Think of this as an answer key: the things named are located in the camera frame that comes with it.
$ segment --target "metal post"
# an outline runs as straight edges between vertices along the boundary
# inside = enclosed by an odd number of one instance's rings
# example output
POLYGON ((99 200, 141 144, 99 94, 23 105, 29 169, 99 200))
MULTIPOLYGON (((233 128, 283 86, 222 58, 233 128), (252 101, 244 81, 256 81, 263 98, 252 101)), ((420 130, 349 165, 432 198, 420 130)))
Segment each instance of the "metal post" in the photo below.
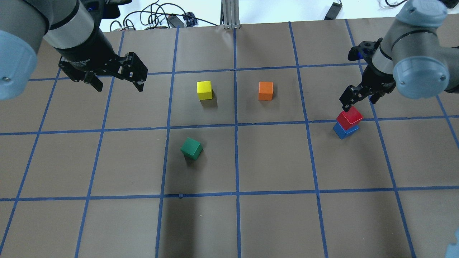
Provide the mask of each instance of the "metal post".
POLYGON ((222 0, 220 23, 225 29, 240 28, 239 0, 222 0))

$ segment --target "black connector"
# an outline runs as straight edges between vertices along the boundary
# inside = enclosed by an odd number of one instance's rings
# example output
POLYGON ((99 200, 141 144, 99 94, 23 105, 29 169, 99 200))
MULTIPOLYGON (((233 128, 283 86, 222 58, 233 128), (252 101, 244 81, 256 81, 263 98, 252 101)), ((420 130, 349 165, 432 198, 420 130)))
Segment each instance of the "black connector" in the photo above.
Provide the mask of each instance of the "black connector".
POLYGON ((330 7, 330 10, 328 10, 327 15, 325 15, 324 20, 334 20, 336 19, 336 16, 338 16, 338 13, 341 11, 341 8, 343 5, 338 4, 338 3, 333 3, 330 7))

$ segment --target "orange cube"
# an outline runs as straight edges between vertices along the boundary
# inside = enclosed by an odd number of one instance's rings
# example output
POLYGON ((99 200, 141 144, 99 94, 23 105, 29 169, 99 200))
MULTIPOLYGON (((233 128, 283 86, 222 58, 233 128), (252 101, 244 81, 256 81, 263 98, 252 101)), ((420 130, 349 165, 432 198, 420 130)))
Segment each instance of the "orange cube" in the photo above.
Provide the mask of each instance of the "orange cube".
POLYGON ((273 100, 274 83, 273 82, 260 82, 258 87, 258 100, 271 101, 273 100))

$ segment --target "white floor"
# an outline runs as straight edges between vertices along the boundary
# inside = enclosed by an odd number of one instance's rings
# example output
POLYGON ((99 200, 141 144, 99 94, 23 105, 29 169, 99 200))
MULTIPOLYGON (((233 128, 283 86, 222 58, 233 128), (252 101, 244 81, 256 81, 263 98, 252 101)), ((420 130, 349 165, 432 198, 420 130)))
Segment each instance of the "white floor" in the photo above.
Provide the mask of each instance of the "white floor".
MULTIPOLYGON (((388 0, 394 4, 401 0, 388 0)), ((121 16, 116 19, 120 22, 132 11, 139 11, 153 3, 152 0, 134 0, 132 3, 120 6, 121 16)), ((218 24, 220 20, 219 0, 160 0, 158 4, 172 2, 181 6, 186 12, 191 11, 197 18, 218 24)), ((239 0, 241 23, 271 23, 323 20, 334 0, 239 0)), ((343 7, 337 19, 394 17, 402 6, 389 8, 384 0, 342 0, 343 7)), ((180 14, 182 11, 175 6, 164 6, 167 13, 180 14)), ((459 5, 448 10, 449 13, 459 13, 459 5)), ((148 14, 142 16, 144 23, 148 14)), ((145 29, 141 25, 139 13, 129 16, 136 29, 145 29)), ((110 31, 113 20, 102 20, 103 32, 110 31)), ((199 22, 198 26, 208 26, 199 22)))

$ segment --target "green cube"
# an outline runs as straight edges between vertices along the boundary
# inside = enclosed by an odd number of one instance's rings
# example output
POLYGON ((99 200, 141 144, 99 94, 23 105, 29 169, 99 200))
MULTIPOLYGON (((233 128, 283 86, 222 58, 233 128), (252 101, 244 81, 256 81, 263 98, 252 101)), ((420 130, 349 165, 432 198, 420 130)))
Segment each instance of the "green cube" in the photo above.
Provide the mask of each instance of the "green cube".
POLYGON ((180 150, 182 151, 183 155, 185 155, 185 157, 197 160, 199 154, 202 151, 202 146, 200 142, 193 140, 192 138, 186 138, 186 141, 180 150))

